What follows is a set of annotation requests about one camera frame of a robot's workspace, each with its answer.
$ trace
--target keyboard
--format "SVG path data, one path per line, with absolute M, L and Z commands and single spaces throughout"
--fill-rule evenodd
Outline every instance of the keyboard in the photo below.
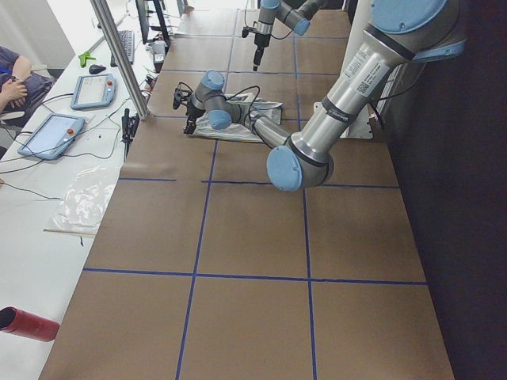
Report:
M 119 30 L 118 35 L 120 36 L 121 44 L 124 45 L 125 53 L 127 53 L 128 61 L 130 63 L 134 63 L 134 35 L 135 32 L 133 30 Z M 116 67 L 116 60 L 111 53 L 111 67 Z

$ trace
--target metal pole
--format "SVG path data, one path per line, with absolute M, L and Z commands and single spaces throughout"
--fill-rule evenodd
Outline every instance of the metal pole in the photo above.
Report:
M 116 64 L 120 69 L 121 77 L 123 78 L 125 85 L 127 85 L 127 91 L 134 102 L 135 109 L 137 109 L 137 114 L 141 120 L 145 120 L 149 113 L 148 107 L 135 79 L 134 71 L 130 66 L 127 54 L 120 42 L 120 38 L 118 37 L 118 30 L 116 29 L 116 25 L 112 19 L 112 14 L 107 2 L 105 0 L 90 1 L 95 14 L 97 15 L 97 19 L 101 23 L 105 40 L 107 41 L 116 60 Z

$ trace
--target blue joint cap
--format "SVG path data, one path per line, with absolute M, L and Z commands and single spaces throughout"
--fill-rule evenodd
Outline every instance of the blue joint cap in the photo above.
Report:
M 298 36 L 302 36 L 304 33 L 307 32 L 308 28 L 310 27 L 310 22 L 304 18 L 300 20 L 294 27 L 294 33 Z
M 266 163 L 268 176 L 273 185 L 284 191 L 294 192 L 301 188 L 303 170 L 295 153 L 286 146 L 271 150 Z
M 387 34 L 405 34 L 428 24 L 447 0 L 372 0 L 373 25 Z
M 208 112 L 208 120 L 213 129 L 225 129 L 231 125 L 231 115 L 222 109 L 212 109 Z
M 203 86 L 206 86 L 209 89 L 222 89 L 223 83 L 225 83 L 225 79 L 220 72 L 216 70 L 210 70 L 206 71 L 206 74 L 204 74 L 200 82 L 203 84 Z
M 261 0 L 261 8 L 275 10 L 280 5 L 280 0 Z
M 456 42 L 454 44 L 436 47 L 430 50 L 419 51 L 414 57 L 414 59 L 412 59 L 412 61 L 422 63 L 422 62 L 441 61 L 443 59 L 457 57 L 458 55 L 463 53 L 463 50 L 465 50 L 466 41 L 467 40 L 461 40 L 460 42 Z

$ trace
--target white table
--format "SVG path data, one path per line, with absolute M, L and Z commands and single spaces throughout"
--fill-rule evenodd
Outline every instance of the white table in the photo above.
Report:
M 136 19 L 128 17 L 118 29 L 139 29 Z M 153 74 L 150 54 L 144 51 L 140 35 L 136 35 L 137 49 L 134 60 L 135 76 L 141 83 L 147 74 Z M 87 75 L 92 63 L 106 66 L 103 73 L 112 73 L 118 80 L 116 98 L 105 109 L 86 113 L 94 118 L 86 126 L 96 126 L 113 111 L 119 111 L 91 132 L 80 135 L 65 154 L 91 152 L 80 157 L 61 157 L 44 161 L 30 169 L 15 173 L 6 171 L 24 168 L 39 160 L 22 158 L 17 153 L 16 142 L 0 161 L 0 178 L 19 188 L 27 188 L 50 197 L 63 197 L 76 175 L 95 166 L 112 168 L 117 175 L 124 161 L 124 144 L 121 142 L 120 118 L 125 108 L 135 109 L 117 67 L 109 67 L 110 50 L 106 42 L 91 52 L 97 61 L 88 61 L 85 68 L 75 57 L 48 94 L 73 93 L 77 77 Z M 47 103 L 55 112 L 68 113 L 71 97 L 62 97 Z M 49 110 L 39 107 L 24 131 L 34 131 L 48 115 Z M 24 142 L 28 136 L 19 136 Z M 0 309 L 14 306 L 22 310 L 61 322 L 71 300 L 82 266 L 90 251 L 93 237 L 44 232 L 50 217 L 58 206 L 58 200 L 45 200 L 29 192 L 22 192 L 3 185 L 0 188 Z M 30 380 L 39 377 L 51 350 L 52 343 L 39 342 L 12 334 L 0 333 L 0 379 Z

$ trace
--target black wall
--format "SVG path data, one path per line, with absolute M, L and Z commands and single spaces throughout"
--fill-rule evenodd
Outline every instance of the black wall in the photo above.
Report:
M 504 2 L 471 2 L 466 52 L 428 64 L 386 114 L 457 380 L 507 379 L 506 22 Z

